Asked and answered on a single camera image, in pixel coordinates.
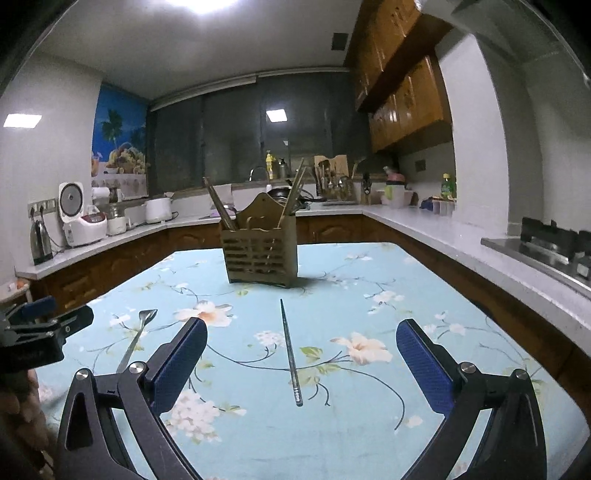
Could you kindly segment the person left hand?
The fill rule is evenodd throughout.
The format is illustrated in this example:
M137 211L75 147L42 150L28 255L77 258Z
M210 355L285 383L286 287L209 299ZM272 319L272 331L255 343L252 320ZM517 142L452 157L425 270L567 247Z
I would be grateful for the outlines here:
M42 466L48 436L36 371L1 378L1 455Z

